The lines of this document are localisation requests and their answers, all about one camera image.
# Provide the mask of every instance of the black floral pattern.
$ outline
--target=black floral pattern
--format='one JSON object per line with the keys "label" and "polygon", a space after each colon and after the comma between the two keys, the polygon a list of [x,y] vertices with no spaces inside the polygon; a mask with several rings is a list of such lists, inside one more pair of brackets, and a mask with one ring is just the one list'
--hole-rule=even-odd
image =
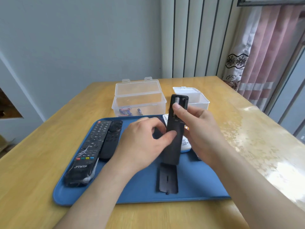
{"label": "black floral pattern", "polygon": [[228,75],[228,76],[226,77],[226,80],[224,80],[224,82],[225,82],[226,84],[228,84],[231,88],[233,88],[234,90],[236,90],[236,89],[237,89],[237,83],[239,83],[240,80],[239,80],[239,81],[236,81],[236,75]]}
{"label": "black floral pattern", "polygon": [[246,65],[248,57],[249,56],[246,54],[241,54],[239,56],[235,54],[230,54],[227,59],[226,67],[236,67],[237,69],[240,69]]}

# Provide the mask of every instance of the hand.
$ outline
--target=hand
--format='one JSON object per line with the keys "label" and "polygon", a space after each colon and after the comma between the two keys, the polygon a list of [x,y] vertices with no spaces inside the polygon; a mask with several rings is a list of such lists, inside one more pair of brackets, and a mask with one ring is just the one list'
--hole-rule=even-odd
{"label": "hand", "polygon": [[[153,138],[155,127],[164,134],[159,139]],[[124,130],[111,160],[116,160],[134,175],[149,166],[176,135],[176,131],[166,132],[165,125],[156,117],[140,118]]]}
{"label": "hand", "polygon": [[173,110],[189,127],[184,130],[184,135],[192,149],[201,160],[213,166],[217,155],[229,146],[213,115],[208,110],[192,106],[186,111],[179,104],[173,104]]}

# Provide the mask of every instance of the clear plastic box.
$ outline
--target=clear plastic box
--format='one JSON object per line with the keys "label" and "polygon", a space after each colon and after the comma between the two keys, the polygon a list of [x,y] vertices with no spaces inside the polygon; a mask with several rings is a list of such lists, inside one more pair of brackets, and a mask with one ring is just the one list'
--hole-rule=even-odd
{"label": "clear plastic box", "polygon": [[208,109],[210,102],[198,89],[187,87],[173,87],[173,90],[176,94],[188,96],[188,105]]}
{"label": "clear plastic box", "polygon": [[166,98],[162,93],[159,80],[145,77],[141,81],[131,82],[123,79],[115,87],[112,109],[116,116],[122,115],[120,109],[130,108],[133,116],[165,114]]}

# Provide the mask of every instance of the blue tray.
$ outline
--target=blue tray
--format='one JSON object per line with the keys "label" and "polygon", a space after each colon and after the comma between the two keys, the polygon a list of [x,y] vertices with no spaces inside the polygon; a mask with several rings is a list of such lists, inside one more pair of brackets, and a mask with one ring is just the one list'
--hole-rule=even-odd
{"label": "blue tray", "polygon": [[[138,120],[141,117],[143,116],[120,117],[119,119],[123,121],[122,131],[124,131],[130,123]],[[159,119],[163,120],[162,115],[148,117],[158,117]],[[114,119],[117,118],[103,118],[100,120],[111,121]],[[74,160],[76,154],[77,152],[75,153],[70,164]],[[158,172],[160,162],[161,158],[158,157],[147,168],[135,174],[135,176],[127,183],[117,203],[190,201],[230,198],[216,173],[207,164],[199,161],[196,154],[192,150],[188,153],[181,153],[180,156],[180,163],[177,166],[178,194],[166,195],[165,193],[159,192]],[[89,183],[89,185],[85,187],[74,188],[65,186],[63,177],[70,164],[67,166],[53,191],[54,202],[62,206],[71,206],[74,204],[90,185]],[[104,165],[105,162],[98,162],[95,178]]]}

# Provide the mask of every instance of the forearm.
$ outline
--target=forearm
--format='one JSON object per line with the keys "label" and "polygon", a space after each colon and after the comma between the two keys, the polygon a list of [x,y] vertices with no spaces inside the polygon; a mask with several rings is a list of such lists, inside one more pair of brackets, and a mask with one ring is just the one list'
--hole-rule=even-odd
{"label": "forearm", "polygon": [[55,228],[105,228],[132,174],[110,160]]}
{"label": "forearm", "polygon": [[231,146],[213,167],[251,228],[303,228],[305,213],[257,172]]}

